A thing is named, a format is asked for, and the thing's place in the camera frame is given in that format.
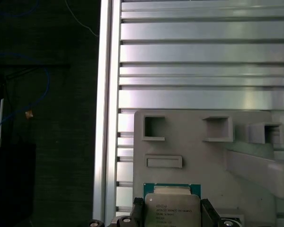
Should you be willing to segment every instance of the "intel xeon processor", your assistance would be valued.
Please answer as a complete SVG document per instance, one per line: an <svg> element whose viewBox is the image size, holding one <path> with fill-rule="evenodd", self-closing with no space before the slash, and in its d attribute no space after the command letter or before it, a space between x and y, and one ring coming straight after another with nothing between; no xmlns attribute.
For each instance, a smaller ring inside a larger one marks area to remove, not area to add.
<svg viewBox="0 0 284 227"><path fill-rule="evenodd" d="M145 209L145 227L201 227L197 195L149 193Z"/></svg>

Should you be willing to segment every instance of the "square cutout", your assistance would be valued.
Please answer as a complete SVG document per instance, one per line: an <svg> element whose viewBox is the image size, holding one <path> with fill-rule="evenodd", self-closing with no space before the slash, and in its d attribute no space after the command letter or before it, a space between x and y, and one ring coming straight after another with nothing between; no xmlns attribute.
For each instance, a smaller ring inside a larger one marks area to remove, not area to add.
<svg viewBox="0 0 284 227"><path fill-rule="evenodd" d="M164 141L160 128L165 124L164 116L144 116L142 140Z"/></svg>
<svg viewBox="0 0 284 227"><path fill-rule="evenodd" d="M208 142L233 142L233 125L229 116L210 116L206 121L206 138Z"/></svg>

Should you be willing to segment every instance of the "white cable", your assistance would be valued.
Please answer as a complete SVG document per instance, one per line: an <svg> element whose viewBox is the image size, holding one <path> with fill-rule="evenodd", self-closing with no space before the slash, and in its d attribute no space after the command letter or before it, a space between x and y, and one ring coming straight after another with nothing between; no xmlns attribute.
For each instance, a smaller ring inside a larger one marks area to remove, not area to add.
<svg viewBox="0 0 284 227"><path fill-rule="evenodd" d="M71 12L71 14L72 14L72 16L75 18L75 20L76 20L81 26L87 28L95 37L99 37L97 34L95 34L95 33L93 32L93 30L91 30L90 27L88 27L88 26L82 24L82 23L76 18L75 14L72 12L70 6L69 6L68 3L67 3L67 0L64 0L64 1L65 1L65 4L66 4L68 10Z"/></svg>
<svg viewBox="0 0 284 227"><path fill-rule="evenodd" d="M29 220L29 223L30 223L30 225L31 225L32 227L34 227L34 225L33 225L33 223L32 223L32 220L31 220L31 219Z"/></svg>

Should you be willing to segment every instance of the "blue cable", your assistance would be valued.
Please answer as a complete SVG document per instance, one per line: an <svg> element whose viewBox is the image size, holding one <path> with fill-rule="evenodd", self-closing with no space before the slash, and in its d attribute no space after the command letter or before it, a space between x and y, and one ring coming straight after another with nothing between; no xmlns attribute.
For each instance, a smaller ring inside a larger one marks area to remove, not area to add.
<svg viewBox="0 0 284 227"><path fill-rule="evenodd" d="M35 60L35 59L33 59L33 58L30 58L30 57L28 57L28 56L25 56L25 55L19 54L19 53L0 53L0 57L2 57L2 56L20 57L20 58L24 58L24 59L27 59L27 60L29 60L29 61L32 61L32 62L34 62L34 63L36 63L36 64L41 64L41 62L39 62L38 60ZM13 116L15 116L16 114L18 114L18 113L20 113L20 112L23 112L23 111L29 110L32 106L37 105L38 103L40 103L40 102L45 98L45 96L47 95L47 93L48 93L48 91L49 91L49 86L50 86L51 77L50 77L50 74L49 74L47 68L43 68L43 70L45 71L45 73L46 73L46 75L47 75L47 86L46 86L46 90L45 90L45 92L43 93L43 95L42 95L40 98L38 98L36 101L34 101L31 105L27 105L27 106L25 106L25 107L23 107L23 108L21 108L21 109L19 109L19 110L16 110L16 111L12 112L10 115L4 117L4 118L2 119L2 121L0 122L0 126L1 126L4 122L6 122L7 120L9 120L10 118L12 118Z"/></svg>
<svg viewBox="0 0 284 227"><path fill-rule="evenodd" d="M36 4L27 12L12 15L10 13L3 12L0 10L0 15L5 16L5 17L23 17L23 16L33 13L38 8L38 6L39 6L39 0L36 0Z"/></svg>

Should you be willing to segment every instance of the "metal screw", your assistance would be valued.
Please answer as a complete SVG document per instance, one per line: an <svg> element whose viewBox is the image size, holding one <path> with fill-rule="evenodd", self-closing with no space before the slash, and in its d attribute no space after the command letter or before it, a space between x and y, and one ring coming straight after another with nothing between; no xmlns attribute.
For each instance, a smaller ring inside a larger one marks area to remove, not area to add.
<svg viewBox="0 0 284 227"><path fill-rule="evenodd" d="M93 222L90 224L90 227L97 227L99 224L97 222Z"/></svg>
<svg viewBox="0 0 284 227"><path fill-rule="evenodd" d="M224 221L224 225L233 226L233 223L231 221Z"/></svg>

